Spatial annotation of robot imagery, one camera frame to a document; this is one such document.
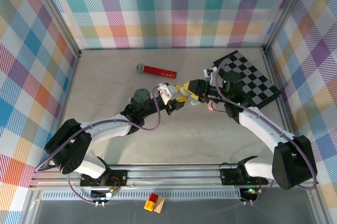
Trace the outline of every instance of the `table surface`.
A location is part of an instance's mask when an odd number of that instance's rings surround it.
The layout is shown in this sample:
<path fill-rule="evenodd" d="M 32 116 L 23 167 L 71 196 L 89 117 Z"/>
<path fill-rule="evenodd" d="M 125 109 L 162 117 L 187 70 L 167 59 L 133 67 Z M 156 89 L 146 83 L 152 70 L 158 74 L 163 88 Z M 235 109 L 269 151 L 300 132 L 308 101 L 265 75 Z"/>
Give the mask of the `table surface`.
<path fill-rule="evenodd" d="M 238 49 L 267 78 L 259 48 Z M 79 61 L 64 120 L 97 121 L 124 110 L 140 88 L 151 90 L 159 83 L 183 85 L 204 79 L 203 70 L 212 62 L 235 51 L 232 48 L 191 48 L 160 50 L 84 51 Z M 140 74 L 143 63 L 177 72 L 176 79 Z M 282 126 L 276 101 L 261 111 Z M 207 104 L 189 102 L 167 116 L 154 132 L 138 132 L 92 144 L 88 153 L 109 164 L 144 163 L 222 163 L 238 162 L 252 155 L 269 155 L 266 145 L 251 131 L 230 119 L 226 113 L 210 111 Z M 145 127 L 156 125 L 157 116 L 145 120 Z"/>

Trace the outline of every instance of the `microphone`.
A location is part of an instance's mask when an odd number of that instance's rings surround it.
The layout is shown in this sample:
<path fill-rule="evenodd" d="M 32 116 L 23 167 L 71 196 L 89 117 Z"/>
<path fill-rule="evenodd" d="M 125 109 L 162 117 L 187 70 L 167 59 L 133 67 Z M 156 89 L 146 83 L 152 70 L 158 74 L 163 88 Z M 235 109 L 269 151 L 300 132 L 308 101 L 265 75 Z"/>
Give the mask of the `microphone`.
<path fill-rule="evenodd" d="M 173 78 L 173 79 L 175 79 L 176 76 L 177 76 L 177 72 L 170 71 L 170 70 L 158 69 L 157 67 L 145 66 L 142 63 L 138 64 L 136 69 L 141 73 L 145 72 L 145 73 L 148 73 L 148 74 L 160 75 L 160 76 Z"/>

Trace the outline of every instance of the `cable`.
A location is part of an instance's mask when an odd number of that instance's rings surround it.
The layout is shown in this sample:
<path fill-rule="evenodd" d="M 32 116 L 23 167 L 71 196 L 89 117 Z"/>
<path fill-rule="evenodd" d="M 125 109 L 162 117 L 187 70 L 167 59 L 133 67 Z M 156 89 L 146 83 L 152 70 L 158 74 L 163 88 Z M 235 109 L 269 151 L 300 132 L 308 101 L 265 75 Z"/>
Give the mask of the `cable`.
<path fill-rule="evenodd" d="M 133 125 L 135 126 L 136 128 L 139 128 L 139 129 L 142 129 L 142 130 L 145 130 L 145 131 L 154 131 L 156 130 L 159 125 L 160 125 L 160 122 L 161 122 L 161 115 L 160 115 L 160 108 L 159 108 L 159 104 L 158 104 L 158 101 L 156 99 L 156 96 L 155 96 L 155 90 L 158 89 L 158 85 L 156 87 L 154 87 L 152 89 L 152 97 L 153 97 L 153 101 L 154 101 L 154 104 L 156 106 L 156 109 L 157 109 L 157 113 L 158 113 L 158 122 L 157 122 L 157 125 L 153 128 L 144 128 L 140 125 L 137 125 L 136 123 L 133 123 L 129 120 L 122 120 L 122 119 L 109 119 L 109 120 L 101 120 L 101 121 L 97 121 L 95 123 L 92 123 L 91 125 L 88 125 L 80 130 L 78 130 L 76 133 L 74 133 L 72 136 L 70 136 L 61 146 L 59 146 L 53 153 L 51 153 L 44 161 L 42 161 L 36 168 L 35 168 L 35 172 L 41 172 L 41 171 L 45 171 L 45 170 L 48 170 L 48 169 L 51 169 L 51 168 L 54 168 L 56 167 L 55 165 L 52 165 L 50 167 L 47 167 L 47 168 L 42 168 L 40 169 L 46 162 L 48 162 L 51 158 L 53 158 L 57 153 L 59 153 L 71 140 L 75 139 L 80 133 L 90 129 L 90 128 L 93 128 L 94 126 L 97 126 L 97 125 L 100 125 L 100 124 L 104 124 L 104 123 L 110 123 L 110 122 L 124 122 L 124 123 L 127 123 L 129 125 Z M 96 204 L 90 200 L 87 200 L 85 198 L 83 198 L 80 194 L 78 194 L 75 189 L 72 187 L 71 183 L 70 183 L 70 174 L 68 174 L 68 184 L 70 186 L 70 189 L 82 200 L 84 200 L 85 202 L 87 203 L 90 203 L 90 204 Z"/>
<path fill-rule="evenodd" d="M 281 137 L 284 137 L 287 141 L 289 141 L 295 148 L 296 150 L 299 152 L 299 154 L 302 156 L 303 160 L 305 161 L 306 165 L 308 166 L 310 172 L 311 172 L 311 176 L 313 178 L 313 185 L 310 186 L 310 187 L 305 187 L 305 186 L 301 186 L 301 185 L 298 185 L 300 188 L 304 189 L 304 190 L 313 190 L 316 188 L 317 186 L 317 178 L 316 178 L 316 174 L 315 174 L 315 171 L 312 167 L 312 165 L 310 164 L 310 161 L 308 160 L 308 158 L 305 156 L 305 154 L 303 153 L 303 151 L 300 149 L 300 147 L 295 143 L 293 142 L 292 139 L 290 139 L 287 135 L 285 135 L 280 129 L 278 129 L 276 126 L 273 125 L 273 123 L 269 122 L 265 117 L 263 116 L 260 116 L 258 113 L 252 111 L 251 109 L 243 106 L 243 105 L 239 105 L 235 102 L 233 102 L 232 100 L 229 100 L 228 98 L 226 98 L 222 92 L 220 91 L 220 88 L 219 88 L 219 84 L 217 83 L 217 79 L 218 79 L 218 76 L 219 76 L 219 71 L 220 69 L 222 69 L 224 66 L 225 66 L 225 61 L 223 61 L 219 67 L 217 68 L 216 70 L 216 74 L 215 74 L 215 87 L 216 87 L 216 90 L 218 92 L 218 94 L 223 98 L 223 100 L 225 100 L 226 102 L 228 102 L 229 104 L 233 104 L 233 105 L 236 105 L 237 107 L 240 107 L 241 109 L 243 109 L 244 111 L 247 111 L 247 112 L 250 112 L 252 115 L 260 118 L 264 123 L 266 123 L 268 126 L 270 126 L 273 130 L 275 130 Z"/>
<path fill-rule="evenodd" d="M 226 112 L 226 111 L 216 110 L 216 109 L 213 107 L 213 103 L 214 103 L 214 101 L 212 101 L 212 103 L 211 103 L 211 107 L 212 107 L 213 111 L 215 111 L 215 112 Z"/>

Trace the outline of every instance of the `colorful plaid backdrop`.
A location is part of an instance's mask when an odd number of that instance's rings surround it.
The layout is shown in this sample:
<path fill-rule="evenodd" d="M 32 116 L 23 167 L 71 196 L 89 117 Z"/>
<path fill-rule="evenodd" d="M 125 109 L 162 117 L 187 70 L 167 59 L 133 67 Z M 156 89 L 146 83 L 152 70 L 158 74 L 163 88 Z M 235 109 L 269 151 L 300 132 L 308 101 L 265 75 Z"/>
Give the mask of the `colorful plaid backdrop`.
<path fill-rule="evenodd" d="M 286 0 L 54 0 L 82 48 L 261 46 Z"/>
<path fill-rule="evenodd" d="M 75 56 L 41 0 L 0 0 L 0 223 L 17 223 Z"/>
<path fill-rule="evenodd" d="M 300 0 L 273 51 L 292 125 L 312 141 L 318 180 L 337 223 L 337 0 Z"/>

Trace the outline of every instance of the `purple cable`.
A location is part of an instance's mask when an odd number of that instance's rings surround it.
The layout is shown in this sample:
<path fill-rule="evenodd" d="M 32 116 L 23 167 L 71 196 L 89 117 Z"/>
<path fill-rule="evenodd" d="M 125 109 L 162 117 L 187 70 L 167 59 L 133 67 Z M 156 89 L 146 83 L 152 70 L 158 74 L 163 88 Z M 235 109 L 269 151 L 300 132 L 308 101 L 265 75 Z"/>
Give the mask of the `purple cable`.
<path fill-rule="evenodd" d="M 281 137 L 284 137 L 287 141 L 289 141 L 295 148 L 296 150 L 299 152 L 299 154 L 302 156 L 303 160 L 305 161 L 306 165 L 308 166 L 310 172 L 311 172 L 311 176 L 313 178 L 313 185 L 310 186 L 310 187 L 305 187 L 305 186 L 301 186 L 301 185 L 298 185 L 300 188 L 304 189 L 304 190 L 313 190 L 316 188 L 317 186 L 317 178 L 316 178 L 316 174 L 315 174 L 315 171 L 312 167 L 312 165 L 310 164 L 310 161 L 308 160 L 308 158 L 305 156 L 305 154 L 303 153 L 303 151 L 300 149 L 300 147 L 295 143 L 293 142 L 292 139 L 290 139 L 287 135 L 285 135 L 280 129 L 278 129 L 277 127 L 275 127 L 273 125 L 273 123 L 269 122 L 265 117 L 263 116 L 259 116 L 258 113 L 252 111 L 251 109 L 243 106 L 243 105 L 239 105 L 231 100 L 229 100 L 228 98 L 226 98 L 222 92 L 220 91 L 220 88 L 219 88 L 219 85 L 217 83 L 217 79 L 218 79 L 218 76 L 219 76 L 219 71 L 220 69 L 222 69 L 223 67 L 225 67 L 225 61 L 223 61 L 219 67 L 217 67 L 217 70 L 216 70 L 216 74 L 215 74 L 215 87 L 216 87 L 216 90 L 218 92 L 218 94 L 222 97 L 223 100 L 225 100 L 226 102 L 230 103 L 230 104 L 233 104 L 233 105 L 236 105 L 238 107 L 240 107 L 241 109 L 243 109 L 244 111 L 248 111 L 250 112 L 252 115 L 258 117 L 259 119 L 261 119 L 264 123 L 266 123 L 268 126 L 270 126 L 273 130 L 275 130 Z"/>
<path fill-rule="evenodd" d="M 158 85 L 156 87 L 154 87 L 152 89 L 152 97 L 153 97 L 153 101 L 154 101 L 154 104 L 156 106 L 156 109 L 157 109 L 157 113 L 158 113 L 158 122 L 157 122 L 157 125 L 153 128 L 144 128 L 140 125 L 137 125 L 136 123 L 133 123 L 129 120 L 121 120 L 121 119 L 115 119 L 115 120 L 101 120 L 101 121 L 97 121 L 95 123 L 92 123 L 91 125 L 88 125 L 82 129 L 80 129 L 79 131 L 77 131 L 76 133 L 74 133 L 72 136 L 70 136 L 68 138 L 68 140 L 66 140 L 61 146 L 59 146 L 51 155 L 49 155 L 43 162 L 41 162 L 36 168 L 35 168 L 35 172 L 41 172 L 41 171 L 45 171 L 45 170 L 49 170 L 51 168 L 55 168 L 56 166 L 55 165 L 52 165 L 50 167 L 47 167 L 47 168 L 43 168 L 43 169 L 40 169 L 47 161 L 49 161 L 51 158 L 53 158 L 57 153 L 59 153 L 71 140 L 73 140 L 74 138 L 76 138 L 80 133 L 96 126 L 96 125 L 100 125 L 100 124 L 104 124 L 104 123 L 110 123 L 110 122 L 124 122 L 124 123 L 127 123 L 127 124 L 130 124 L 130 125 L 133 125 L 135 126 L 136 128 L 139 128 L 139 129 L 142 129 L 142 130 L 145 130 L 145 131 L 154 131 L 156 130 L 159 125 L 160 125 L 160 121 L 161 121 L 161 115 L 160 115 L 160 108 L 159 108 L 159 105 L 158 105 L 158 101 L 155 97 L 155 90 L 158 89 Z M 83 198 L 82 196 L 80 196 L 76 191 L 75 189 L 72 187 L 71 183 L 70 183 L 70 174 L 68 174 L 68 184 L 70 186 L 70 189 L 79 197 L 81 198 L 82 200 L 84 200 L 85 202 L 88 202 L 90 204 L 95 204 L 94 202 L 90 201 L 90 200 L 87 200 L 85 198 Z"/>

